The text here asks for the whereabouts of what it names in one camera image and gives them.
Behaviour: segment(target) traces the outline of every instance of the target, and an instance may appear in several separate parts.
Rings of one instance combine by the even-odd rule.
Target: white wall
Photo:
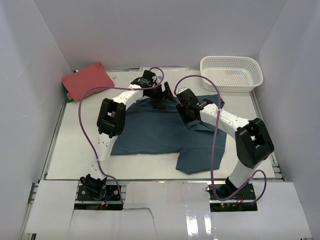
[[[320,239],[320,1],[288,1],[257,60],[256,94],[280,169]]]
[[[33,0],[0,0],[0,239],[17,240],[70,68]]]
[[[72,69],[256,57],[287,0],[35,0]]]

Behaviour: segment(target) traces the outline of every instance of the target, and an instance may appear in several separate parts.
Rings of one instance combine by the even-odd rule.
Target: white plastic basket
[[[264,80],[258,62],[242,56],[206,56],[200,62],[200,73],[220,92],[250,92]],[[203,79],[202,84],[205,89],[216,91],[207,80]]]

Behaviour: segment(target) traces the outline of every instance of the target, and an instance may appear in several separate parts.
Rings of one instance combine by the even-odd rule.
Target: folded red cloth
[[[71,75],[64,76],[62,78],[62,84],[68,90],[68,97],[71,97],[74,101],[80,101],[85,92],[91,88],[98,86],[115,86],[101,62],[92,64]],[[85,97],[106,89],[108,89],[108,87],[93,89],[89,91]]]

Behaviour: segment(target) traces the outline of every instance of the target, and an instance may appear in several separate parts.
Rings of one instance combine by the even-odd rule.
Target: metal frame
[[[256,97],[256,94],[255,94],[254,90],[250,92],[250,96],[251,96],[251,100],[252,100],[256,115],[263,120],[262,113],[261,113],[261,110],[260,110],[260,107],[259,107],[259,104],[258,104],[258,101],[257,101],[257,97]],[[62,107],[61,107],[61,110],[60,110],[60,114],[59,114],[58,121],[57,121],[55,130],[54,130],[54,133],[53,133],[53,136],[52,136],[51,144],[50,144],[50,147],[49,147],[49,150],[48,150],[48,154],[47,154],[47,157],[46,157],[46,160],[45,160],[45,164],[44,164],[44,167],[43,167],[43,171],[42,171],[40,180],[45,180],[46,176],[48,174],[48,170],[49,170],[49,167],[50,167],[52,155],[53,155],[53,152],[54,152],[54,149],[55,149],[55,145],[56,145],[56,142],[57,142],[60,126],[62,124],[62,119],[63,119],[64,113],[65,113],[66,105],[67,105],[67,101],[65,100],[63,105],[62,105]],[[285,179],[283,179],[283,176],[281,174],[281,170],[279,168],[279,164],[278,164],[278,161],[277,161],[277,158],[276,158],[276,155],[274,154],[274,152],[270,155],[270,157],[271,157],[271,160],[272,160],[272,168],[273,168],[275,177],[274,178],[267,178],[267,181],[268,182],[283,182],[283,181],[285,181]],[[133,180],[119,180],[119,184],[122,186],[121,187],[121,194],[122,194],[122,198],[124,200],[126,199],[127,184],[129,182],[134,182],[134,181],[136,181],[136,182],[137,181],[157,181],[157,182],[186,181],[186,182],[189,182],[189,183],[208,183],[208,184],[211,183],[211,181],[209,179],[157,179],[157,180],[154,180],[154,179],[133,179]],[[254,178],[252,180],[252,182],[262,182],[262,181],[263,181],[263,179],[257,179],[257,178]],[[224,179],[216,179],[214,181],[214,183],[215,184],[223,184],[224,183]],[[116,183],[113,180],[107,180],[107,184],[108,185],[115,185]],[[35,200],[35,197],[36,197],[36,194],[37,194],[38,186],[39,186],[38,183],[34,183],[32,185],[31,191],[30,191],[30,196],[29,196],[28,203],[27,203],[28,204],[28,208],[27,208],[27,212],[26,212],[26,216],[25,216],[25,220],[24,220],[24,224],[23,224],[23,228],[22,228],[22,232],[21,232],[21,237],[20,237],[21,240],[32,240],[32,239],[35,238],[34,234],[24,233],[24,231],[25,231],[25,227],[26,227],[30,212],[31,212],[32,205],[34,203],[34,200]],[[76,194],[75,201],[74,201],[75,204],[100,204],[101,203],[101,201],[92,201],[92,202],[91,201],[90,202],[89,201],[86,201],[86,202],[77,201],[78,190],[79,190],[79,188],[77,189],[77,194]],[[218,200],[209,200],[209,202],[210,203],[220,203],[220,201],[218,201]],[[119,201],[109,201],[108,204],[119,204]]]

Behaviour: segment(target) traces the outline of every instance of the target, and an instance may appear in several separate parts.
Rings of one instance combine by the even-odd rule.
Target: white table
[[[164,81],[169,82],[173,91],[176,83],[184,76],[200,74],[199,71],[165,71]],[[128,87],[133,79],[142,76],[142,72],[109,72],[115,86]],[[183,81],[179,88],[188,87],[195,95],[214,94],[204,89],[201,79],[197,77]],[[93,144],[98,144],[97,118],[104,98],[114,98],[121,90],[108,89],[87,97],[82,103],[82,122]],[[225,101],[224,108],[228,112],[246,119],[254,119],[257,114],[249,93],[222,92]],[[65,108],[62,123],[51,156],[49,170],[46,179],[50,180],[76,180],[88,174],[91,168],[94,153],[85,139],[78,121],[78,102],[68,103]],[[126,156],[111,156],[104,164],[104,171],[120,180],[169,180],[169,179],[209,179],[210,171],[185,174],[176,170],[178,153],[170,154],[137,154]],[[236,143],[233,138],[227,136],[225,152],[220,168],[214,171],[217,179],[227,178],[238,161]],[[265,160],[259,169],[265,171],[268,178],[274,178],[271,159]]]

